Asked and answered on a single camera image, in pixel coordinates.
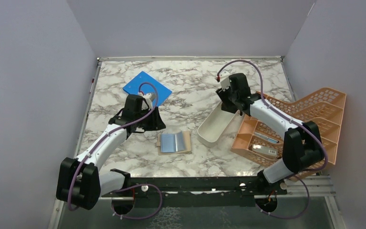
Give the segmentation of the beige card holder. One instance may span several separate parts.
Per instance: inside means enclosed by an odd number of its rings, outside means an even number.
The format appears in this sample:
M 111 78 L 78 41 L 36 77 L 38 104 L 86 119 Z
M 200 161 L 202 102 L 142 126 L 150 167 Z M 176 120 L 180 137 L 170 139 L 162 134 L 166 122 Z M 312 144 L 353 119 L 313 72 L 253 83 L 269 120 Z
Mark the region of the beige card holder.
M 158 155 L 190 154 L 192 152 L 190 131 L 158 134 Z

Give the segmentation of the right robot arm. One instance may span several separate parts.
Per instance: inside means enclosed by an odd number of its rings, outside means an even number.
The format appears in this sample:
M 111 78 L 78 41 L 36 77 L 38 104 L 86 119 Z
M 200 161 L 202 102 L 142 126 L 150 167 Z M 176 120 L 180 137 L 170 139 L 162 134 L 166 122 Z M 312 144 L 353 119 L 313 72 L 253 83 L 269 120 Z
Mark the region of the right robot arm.
M 322 144 L 318 125 L 313 121 L 302 122 L 276 108 L 262 92 L 252 93 L 246 76 L 236 73 L 223 80 L 218 76 L 221 87 L 216 93 L 222 109 L 254 117 L 283 139 L 282 156 L 277 162 L 259 173 L 256 189 L 268 194 L 275 183 L 310 170 L 310 166 L 323 161 L 327 164 L 327 152 Z

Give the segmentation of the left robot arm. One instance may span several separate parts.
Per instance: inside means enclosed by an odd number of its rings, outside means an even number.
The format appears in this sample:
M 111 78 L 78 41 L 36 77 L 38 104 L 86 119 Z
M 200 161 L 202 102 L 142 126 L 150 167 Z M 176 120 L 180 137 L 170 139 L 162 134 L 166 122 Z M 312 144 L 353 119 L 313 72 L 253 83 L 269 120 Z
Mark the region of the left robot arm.
M 124 108 L 108 121 L 100 137 L 75 158 L 65 158 L 60 165 L 56 198 L 69 210 L 92 209 L 109 192 L 125 196 L 130 192 L 129 173 L 113 169 L 100 175 L 109 156 L 133 133 L 166 128 L 158 109 L 157 93 L 139 92 L 127 96 Z

